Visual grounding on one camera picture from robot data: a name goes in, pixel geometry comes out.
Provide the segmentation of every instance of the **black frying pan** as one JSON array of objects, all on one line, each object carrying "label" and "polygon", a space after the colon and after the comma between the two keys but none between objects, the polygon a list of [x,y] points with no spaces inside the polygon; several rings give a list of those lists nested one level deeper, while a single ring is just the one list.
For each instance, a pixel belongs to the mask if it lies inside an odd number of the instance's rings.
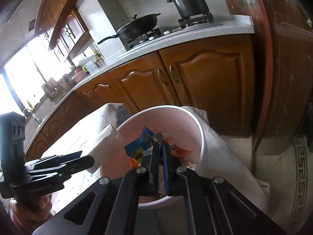
[{"label": "black frying pan", "polygon": [[118,29],[116,35],[106,37],[99,41],[98,44],[101,44],[108,39],[118,38],[120,36],[125,39],[134,39],[139,37],[140,35],[150,32],[157,25],[157,16],[159,15],[161,15],[161,13],[149,14],[143,17],[136,18]]}]

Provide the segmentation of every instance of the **faucet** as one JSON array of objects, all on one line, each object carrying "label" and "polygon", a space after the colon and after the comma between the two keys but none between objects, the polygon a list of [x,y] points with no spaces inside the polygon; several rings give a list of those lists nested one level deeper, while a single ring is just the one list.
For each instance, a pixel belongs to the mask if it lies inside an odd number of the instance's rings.
[{"label": "faucet", "polygon": [[37,115],[35,114],[35,113],[33,113],[30,109],[24,109],[23,110],[23,113],[24,113],[24,116],[27,118],[27,115],[25,114],[26,112],[28,112],[28,113],[30,113],[30,114],[32,114],[32,117],[36,120],[36,122],[38,123],[38,124],[41,124],[41,120],[39,119],[39,117],[37,117]]}]

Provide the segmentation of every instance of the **patterned border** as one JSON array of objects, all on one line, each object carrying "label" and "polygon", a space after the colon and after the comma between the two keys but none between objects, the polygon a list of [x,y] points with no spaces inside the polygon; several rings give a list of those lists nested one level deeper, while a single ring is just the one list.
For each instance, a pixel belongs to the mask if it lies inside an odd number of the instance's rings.
[{"label": "patterned border", "polygon": [[290,234],[296,234],[300,228],[308,190],[308,160],[306,157],[305,137],[295,136],[293,140],[296,161],[296,187],[295,200],[290,217]]}]

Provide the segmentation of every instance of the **gas stove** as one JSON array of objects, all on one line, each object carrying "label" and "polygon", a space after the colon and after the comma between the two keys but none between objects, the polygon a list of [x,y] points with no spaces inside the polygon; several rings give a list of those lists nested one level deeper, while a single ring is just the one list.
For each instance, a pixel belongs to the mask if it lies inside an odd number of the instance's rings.
[{"label": "gas stove", "polygon": [[146,34],[143,34],[137,38],[129,40],[127,43],[128,43],[130,48],[134,48],[134,47],[136,47],[142,43],[154,40],[154,39],[162,37],[162,36],[164,36],[163,31],[161,31],[159,28],[155,28]]},{"label": "gas stove", "polygon": [[181,29],[185,29],[186,27],[205,24],[205,23],[214,23],[213,15],[211,12],[208,12],[207,14],[200,16],[200,17],[194,17],[194,18],[181,18],[178,19],[178,23],[181,27]]},{"label": "gas stove", "polygon": [[186,33],[186,32],[193,31],[193,30],[199,30],[199,29],[204,29],[204,28],[214,27],[214,26],[221,26],[221,25],[223,25],[221,22],[215,22],[215,23],[193,24],[192,26],[186,26],[183,29],[181,28],[181,26],[176,26],[176,28],[173,28],[173,29],[156,28],[147,34],[144,34],[140,37],[137,37],[135,39],[128,41],[128,45],[131,48],[131,50],[123,53],[117,58],[120,59],[128,55],[129,53],[134,52],[135,50],[139,48],[142,48],[146,45],[163,40],[165,38],[172,37],[176,34],[181,34],[181,33]]}]

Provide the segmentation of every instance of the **white countertop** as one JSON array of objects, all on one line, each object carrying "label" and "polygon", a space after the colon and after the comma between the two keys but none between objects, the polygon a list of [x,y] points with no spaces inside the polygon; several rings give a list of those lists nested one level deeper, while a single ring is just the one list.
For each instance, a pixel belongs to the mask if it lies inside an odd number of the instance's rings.
[{"label": "white countertop", "polygon": [[223,21],[221,26],[213,26],[209,28],[203,28],[198,30],[193,30],[185,33],[179,33],[175,35],[169,35],[166,38],[161,38],[161,40],[153,40],[147,45],[143,45],[140,48],[132,52],[128,52],[126,55],[119,58],[116,62],[107,65],[106,67],[100,67],[95,73],[86,76],[81,82],[75,85],[71,90],[69,90],[64,97],[55,105],[54,109],[44,118],[42,123],[38,126],[34,136],[29,141],[29,144],[26,147],[25,153],[28,151],[29,146],[34,141],[35,137],[40,132],[41,128],[44,126],[46,121],[51,117],[51,115],[56,111],[56,109],[61,105],[61,103],[76,89],[86,84],[87,82],[93,80],[97,76],[112,70],[115,67],[118,67],[121,64],[124,64],[130,60],[133,60],[142,55],[151,53],[153,51],[166,48],[172,45],[176,45],[183,42],[188,42],[192,40],[228,35],[228,34],[241,34],[241,33],[254,33],[253,22],[250,16],[244,15],[233,15],[232,20]]}]

